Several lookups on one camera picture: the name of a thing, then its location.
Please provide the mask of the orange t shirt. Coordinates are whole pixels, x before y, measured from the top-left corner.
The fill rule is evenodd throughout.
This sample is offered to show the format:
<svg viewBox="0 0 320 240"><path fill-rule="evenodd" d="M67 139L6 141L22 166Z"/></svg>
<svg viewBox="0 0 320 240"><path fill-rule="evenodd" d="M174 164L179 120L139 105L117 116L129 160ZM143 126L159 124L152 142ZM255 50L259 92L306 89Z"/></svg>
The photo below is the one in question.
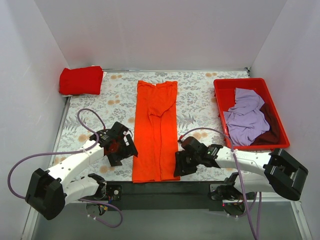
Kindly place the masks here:
<svg viewBox="0 0 320 240"><path fill-rule="evenodd" d="M134 124L134 183L178 181L175 176L178 151L177 81L151 84L140 80Z"/></svg>

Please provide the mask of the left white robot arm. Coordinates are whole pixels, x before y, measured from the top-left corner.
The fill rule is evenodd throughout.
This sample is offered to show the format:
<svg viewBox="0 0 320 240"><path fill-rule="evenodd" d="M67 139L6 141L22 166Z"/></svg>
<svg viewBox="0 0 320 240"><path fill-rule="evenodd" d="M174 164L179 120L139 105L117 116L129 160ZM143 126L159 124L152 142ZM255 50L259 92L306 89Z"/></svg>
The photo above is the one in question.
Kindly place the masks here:
<svg viewBox="0 0 320 240"><path fill-rule="evenodd" d="M35 170L28 185L25 201L47 220L60 214L63 208L82 198L103 201L112 198L107 181L96 173L77 180L76 177L89 165L107 157L112 167L121 161L137 156L132 133L125 125L115 122L110 129L92 134L77 153L47 170Z"/></svg>

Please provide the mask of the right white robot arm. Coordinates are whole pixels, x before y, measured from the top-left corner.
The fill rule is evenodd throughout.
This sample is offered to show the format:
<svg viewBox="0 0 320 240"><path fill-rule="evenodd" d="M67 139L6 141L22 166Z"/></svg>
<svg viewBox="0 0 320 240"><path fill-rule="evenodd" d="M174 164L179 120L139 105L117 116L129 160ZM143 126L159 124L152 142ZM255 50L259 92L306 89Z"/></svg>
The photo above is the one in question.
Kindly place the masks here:
<svg viewBox="0 0 320 240"><path fill-rule="evenodd" d="M223 184L216 187L212 197L235 200L247 193L269 192L298 201L309 171L287 151L272 152L232 150L219 144L206 146L190 136L181 142L182 151L175 153L174 177L194 174L199 165L207 168L235 169Z"/></svg>

